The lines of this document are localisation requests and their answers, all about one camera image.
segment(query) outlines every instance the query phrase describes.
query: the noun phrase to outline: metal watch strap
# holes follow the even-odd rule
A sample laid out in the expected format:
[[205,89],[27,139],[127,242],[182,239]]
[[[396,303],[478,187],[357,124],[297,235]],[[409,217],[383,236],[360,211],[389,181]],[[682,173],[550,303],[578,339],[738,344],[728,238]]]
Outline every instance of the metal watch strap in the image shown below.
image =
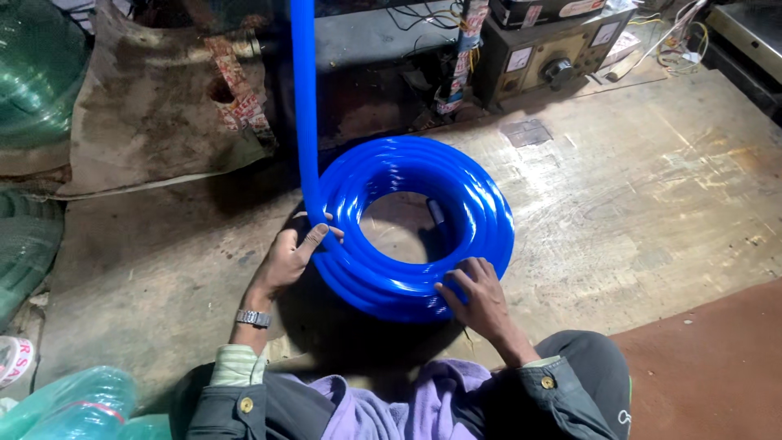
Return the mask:
[[236,322],[253,324],[254,326],[268,328],[271,324],[271,316],[263,312],[253,312],[250,310],[237,310]]

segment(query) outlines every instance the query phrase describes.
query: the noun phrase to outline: blue pvc pipe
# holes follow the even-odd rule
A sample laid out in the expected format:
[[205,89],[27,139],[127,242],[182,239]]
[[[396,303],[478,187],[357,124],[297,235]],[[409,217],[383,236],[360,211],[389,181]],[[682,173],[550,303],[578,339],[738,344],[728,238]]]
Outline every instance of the blue pvc pipe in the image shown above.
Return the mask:
[[[502,277],[513,249],[513,216],[497,185],[462,152],[431,139],[400,136],[354,147],[318,179],[313,0],[292,0],[293,66],[301,186],[313,225],[329,233],[315,265],[328,285],[354,307],[391,321],[425,323],[451,317],[434,290],[446,271],[466,257],[484,257]],[[370,203],[395,191],[421,193],[447,213],[453,251],[442,260],[409,264],[380,253],[359,229]]]

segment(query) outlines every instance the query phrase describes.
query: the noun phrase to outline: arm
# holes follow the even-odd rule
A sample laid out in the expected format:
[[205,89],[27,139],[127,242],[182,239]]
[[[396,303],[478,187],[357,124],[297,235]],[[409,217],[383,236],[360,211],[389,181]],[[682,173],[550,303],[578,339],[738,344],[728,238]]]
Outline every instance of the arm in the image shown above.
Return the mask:
[[[271,312],[274,299],[299,279],[329,231],[324,223],[316,225],[297,246],[308,225],[302,212],[277,234],[239,303],[241,310]],[[338,238],[344,235],[337,228],[331,231]],[[266,342],[266,328],[234,323],[228,344],[217,350],[210,386],[203,389],[187,438],[266,438]]]
[[467,296],[463,303],[448,287],[435,288],[456,318],[487,339],[513,369],[502,380],[521,383],[538,408],[549,414],[559,429],[579,440],[615,440],[592,398],[584,391],[567,359],[541,359],[526,334],[508,315],[508,306],[494,267],[485,258],[468,258],[446,274]]

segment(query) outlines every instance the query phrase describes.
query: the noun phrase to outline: brass button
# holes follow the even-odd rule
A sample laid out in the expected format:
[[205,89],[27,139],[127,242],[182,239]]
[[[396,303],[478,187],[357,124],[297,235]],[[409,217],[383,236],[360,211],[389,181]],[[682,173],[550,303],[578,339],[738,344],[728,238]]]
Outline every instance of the brass button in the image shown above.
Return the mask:
[[543,388],[550,390],[554,387],[554,379],[549,376],[543,376],[543,379],[540,380],[540,384],[543,385]]
[[249,413],[250,411],[253,410],[253,400],[249,397],[243,398],[242,401],[239,403],[239,408],[242,410],[244,414]]

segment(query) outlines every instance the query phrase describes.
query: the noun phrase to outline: person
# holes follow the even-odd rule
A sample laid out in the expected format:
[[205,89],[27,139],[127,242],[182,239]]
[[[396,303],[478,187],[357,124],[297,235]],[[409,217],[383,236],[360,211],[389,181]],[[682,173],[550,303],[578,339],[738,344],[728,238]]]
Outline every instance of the person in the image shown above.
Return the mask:
[[[330,228],[316,225],[298,244],[307,227],[306,215],[297,215],[276,236],[241,310],[268,313],[299,279]],[[342,231],[331,231],[343,238]],[[497,274],[484,258],[460,262],[446,280],[462,289],[466,303],[441,283],[436,289],[456,319],[499,352],[500,372],[467,361],[431,361],[420,369],[410,402],[383,402],[339,376],[304,384],[266,372],[266,328],[237,322],[215,363],[177,385],[170,411],[174,439],[628,438],[630,375],[613,342],[567,330],[533,347],[508,315]]]

